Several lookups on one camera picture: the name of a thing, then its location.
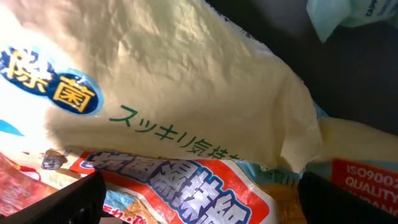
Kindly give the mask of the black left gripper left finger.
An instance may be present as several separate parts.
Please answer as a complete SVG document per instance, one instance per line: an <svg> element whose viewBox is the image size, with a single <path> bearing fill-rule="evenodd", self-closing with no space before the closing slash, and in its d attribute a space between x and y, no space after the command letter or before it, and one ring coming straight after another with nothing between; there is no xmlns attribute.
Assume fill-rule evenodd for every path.
<svg viewBox="0 0 398 224"><path fill-rule="evenodd" d="M2 217L1 224L98 224L105 197L103 175L95 171L15 214Z"/></svg>

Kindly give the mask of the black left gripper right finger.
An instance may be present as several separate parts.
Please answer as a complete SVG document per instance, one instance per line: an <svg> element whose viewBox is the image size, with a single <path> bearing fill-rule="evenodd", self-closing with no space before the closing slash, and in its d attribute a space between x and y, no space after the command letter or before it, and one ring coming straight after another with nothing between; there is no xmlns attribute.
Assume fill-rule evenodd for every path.
<svg viewBox="0 0 398 224"><path fill-rule="evenodd" d="M298 183L298 195L308 223L397 224L396 216L312 172L304 172Z"/></svg>

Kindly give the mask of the green wet wipes pack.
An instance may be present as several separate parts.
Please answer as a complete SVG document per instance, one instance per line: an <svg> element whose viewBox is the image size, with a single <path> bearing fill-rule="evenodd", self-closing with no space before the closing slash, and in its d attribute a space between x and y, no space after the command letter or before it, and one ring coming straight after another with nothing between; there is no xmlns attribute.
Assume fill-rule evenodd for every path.
<svg viewBox="0 0 398 224"><path fill-rule="evenodd" d="M379 21L397 24L397 0L308 0L306 10L322 43L338 26L359 27Z"/></svg>

